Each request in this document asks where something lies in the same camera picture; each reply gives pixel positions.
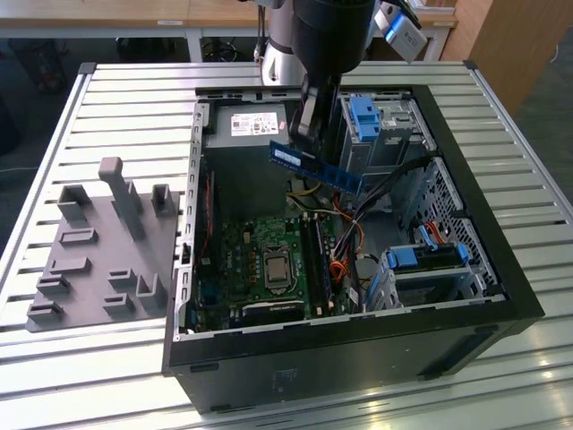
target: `power supply label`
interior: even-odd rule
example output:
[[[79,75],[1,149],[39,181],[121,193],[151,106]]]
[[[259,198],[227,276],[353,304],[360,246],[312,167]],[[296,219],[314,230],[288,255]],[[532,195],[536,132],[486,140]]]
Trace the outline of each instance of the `power supply label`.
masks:
[[[259,136],[263,134],[278,134],[276,112],[231,116],[231,136]]]

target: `blue latch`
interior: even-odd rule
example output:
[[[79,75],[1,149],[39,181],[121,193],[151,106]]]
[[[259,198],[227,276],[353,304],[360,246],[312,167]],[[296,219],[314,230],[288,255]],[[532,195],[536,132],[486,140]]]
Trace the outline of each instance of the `blue latch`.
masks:
[[[469,252],[464,244],[458,244],[458,252],[464,264],[469,262]]]
[[[357,124],[380,122],[380,111],[374,106],[370,97],[352,96],[350,98],[350,113]]]
[[[376,287],[378,286],[379,282],[380,278],[378,275],[376,275],[372,281],[372,284],[370,285],[370,288],[368,288],[368,292],[366,293],[366,299],[364,300],[365,303],[368,303],[368,301],[372,298],[372,294],[374,294],[374,291],[376,291]]]
[[[396,269],[398,266],[398,262],[396,261],[396,255],[394,254],[394,251],[388,251],[386,253],[386,256],[388,257],[388,265],[390,266],[390,268]]]
[[[417,266],[418,259],[415,258],[413,248],[395,248],[393,249],[396,259],[398,260],[398,267]]]
[[[350,115],[360,142],[373,142],[380,134],[380,111],[370,97],[350,97]]]
[[[380,124],[356,124],[360,142],[374,142],[380,134]]]
[[[426,230],[426,227],[420,226],[419,228],[420,228],[420,233],[422,233],[422,237],[423,237],[423,240],[425,241],[425,243],[429,247],[431,247],[433,251],[438,249],[438,246],[436,245],[436,243],[430,239],[430,235],[428,235],[428,230]]]

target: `sticker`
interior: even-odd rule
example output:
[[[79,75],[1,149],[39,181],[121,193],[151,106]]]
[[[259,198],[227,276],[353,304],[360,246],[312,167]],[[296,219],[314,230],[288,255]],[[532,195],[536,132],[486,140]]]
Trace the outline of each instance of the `sticker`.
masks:
[[[355,305],[358,305],[358,293],[354,288],[350,288],[350,290],[348,291],[348,295],[350,296],[350,300],[355,302]]]
[[[295,166],[301,167],[301,159],[298,159],[297,157],[294,157],[290,154],[287,154],[286,152],[283,152],[282,150],[275,150],[275,157],[277,157],[278,159],[283,159],[287,163],[294,164]]]
[[[231,116],[231,136],[259,136],[263,134],[278,134],[276,112]]]
[[[158,21],[158,25],[183,25],[183,21]]]
[[[292,392],[289,388],[295,385],[298,376],[298,369],[276,370],[272,375],[272,390],[276,394],[283,394],[286,391]]]

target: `white table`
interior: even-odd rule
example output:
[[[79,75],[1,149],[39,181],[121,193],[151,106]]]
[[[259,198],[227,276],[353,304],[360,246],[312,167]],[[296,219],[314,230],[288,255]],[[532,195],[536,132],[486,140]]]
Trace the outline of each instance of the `white table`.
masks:
[[[251,64],[103,64],[75,81],[0,261],[0,427],[570,425],[571,206],[479,73],[458,63],[369,63],[343,83],[382,82],[430,86],[532,282],[544,320],[449,378],[203,417],[175,379],[160,374],[164,319],[26,332],[26,312],[60,219],[54,201],[62,184],[82,183],[90,195],[108,194],[95,179],[99,159],[113,155],[124,159],[124,175],[140,193],[158,182],[182,193],[194,89],[260,84]]]

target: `table surface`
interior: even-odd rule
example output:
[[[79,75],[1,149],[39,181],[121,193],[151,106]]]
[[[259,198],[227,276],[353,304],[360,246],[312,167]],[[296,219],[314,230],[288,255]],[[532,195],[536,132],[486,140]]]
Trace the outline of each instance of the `table surface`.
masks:
[[[0,26],[157,27],[188,13],[189,0],[2,0]]]
[[[458,63],[368,63],[343,84],[428,85],[546,317],[458,374],[199,416],[160,374],[165,319],[28,333],[23,326],[61,215],[63,184],[109,194],[105,156],[140,193],[181,193],[197,87],[260,85],[252,64],[113,64],[80,75],[0,261],[3,429],[566,427],[573,416],[573,210],[480,75]]]
[[[454,16],[420,14],[424,27],[454,27]],[[11,28],[257,26],[256,6],[237,0],[2,0],[0,26]]]

